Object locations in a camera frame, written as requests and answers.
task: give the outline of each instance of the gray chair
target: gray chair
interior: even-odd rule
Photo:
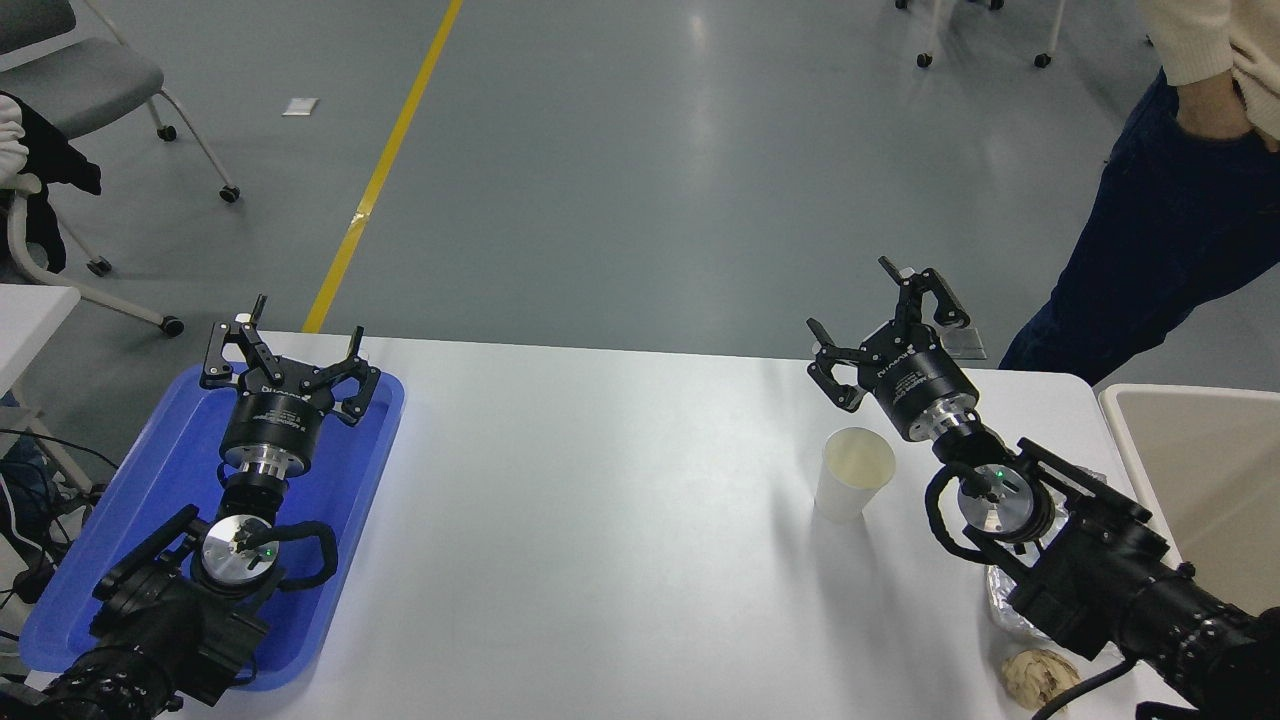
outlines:
[[[227,169],[191,124],[186,109],[164,87],[164,72],[134,53],[95,0],[83,0],[115,36],[81,40],[8,70],[0,70],[0,90],[22,97],[68,138],[102,128],[142,105],[147,106],[160,140],[178,137],[156,111],[152,96],[173,105],[192,137],[223,178],[219,195],[227,202],[239,197],[239,188]],[[68,33],[76,28],[76,12],[67,0],[0,0],[0,55]]]

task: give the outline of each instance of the chair wheel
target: chair wheel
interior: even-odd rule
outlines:
[[[93,273],[97,277],[102,277],[106,273],[111,272],[111,264],[106,261],[106,258],[90,260],[88,263],[84,263],[84,266],[88,268],[88,272]]]
[[[182,331],[187,329],[187,325],[182,323],[178,318],[173,315],[165,315],[164,320],[160,322],[160,332],[169,337],[178,337]]]

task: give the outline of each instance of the person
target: person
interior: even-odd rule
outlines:
[[[1097,384],[1280,261],[1280,3],[1139,0],[1164,64],[1000,366]]]

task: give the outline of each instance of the black cable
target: black cable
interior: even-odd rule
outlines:
[[[63,521],[58,518],[58,512],[54,509],[54,493],[52,493],[52,491],[49,489],[49,479],[45,477],[45,471],[38,465],[36,465],[33,462],[27,462],[26,460],[0,460],[0,465],[26,465],[27,468],[31,468],[33,471],[36,471],[36,474],[38,474],[41,477],[41,480],[44,480],[41,483],[44,486],[44,489],[45,489],[44,495],[40,495],[36,491],[33,491],[33,489],[31,489],[27,486],[20,484],[20,483],[5,482],[5,484],[9,487],[9,489],[18,488],[22,492],[24,492],[24,493],[29,495],[31,497],[33,497],[37,502],[44,502],[45,503],[45,518],[44,518],[44,520],[46,520],[46,523],[44,523],[44,525],[47,525],[49,523],[55,523],[58,525],[58,530],[63,533],[63,539],[61,541],[55,541],[54,537],[49,533],[49,528],[47,527],[42,528],[42,530],[45,533],[45,539],[47,541],[47,546],[70,544],[72,537],[67,532],[67,528],[63,527]],[[46,544],[41,544],[41,547],[45,548],[45,552],[49,552],[49,547],[47,546]]]
[[[1097,675],[1089,678],[1088,680],[1084,680],[1079,685],[1075,685],[1074,688],[1059,693],[1057,697],[1048,701],[1048,703],[1046,703],[1044,707],[1039,708],[1036,712],[1036,715],[1032,715],[1032,720],[1048,720],[1051,715],[1066,707],[1066,703],[1071,702],[1073,700],[1080,697],[1084,693],[1093,692],[1101,688],[1102,685],[1110,683],[1111,680],[1115,680],[1116,678],[1124,675],[1129,670],[1133,670],[1133,666],[1137,664],[1138,664],[1137,657],[1125,657],[1115,667],[1103,670]]]
[[[101,452],[93,450],[92,447],[84,447],[83,445],[76,445],[74,442],[69,442],[69,441],[65,441],[65,439],[61,439],[61,438],[55,438],[52,436],[42,436],[40,433],[33,433],[31,430],[8,430],[8,429],[0,429],[0,433],[9,434],[9,436],[33,437],[36,439],[47,439],[50,442],[56,442],[58,445],[65,445],[67,447],[74,447],[76,450],[83,450],[84,452],[88,452],[90,455],[92,455],[93,457],[97,457],[102,462],[106,462],[111,468],[114,468],[116,470],[120,469],[120,466],[116,465],[115,462],[113,462],[110,457],[102,455]]]
[[[960,560],[968,560],[969,562],[978,562],[979,565],[995,565],[996,561],[991,560],[982,551],[972,547],[961,547],[951,533],[947,530],[947,523],[942,519],[942,507],[940,502],[942,501],[942,491],[946,489],[947,484],[959,477],[965,474],[973,474],[973,468],[960,465],[957,462],[947,462],[933,479],[929,480],[929,486],[924,489],[924,514],[929,519],[929,532],[933,533],[933,538],[938,541],[938,544],[943,547],[951,555],[955,555]]]

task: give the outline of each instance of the paper cup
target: paper cup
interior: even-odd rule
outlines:
[[[851,521],[888,484],[896,466],[893,450],[881,436],[867,428],[836,430],[822,448],[813,498],[818,512],[833,523]]]

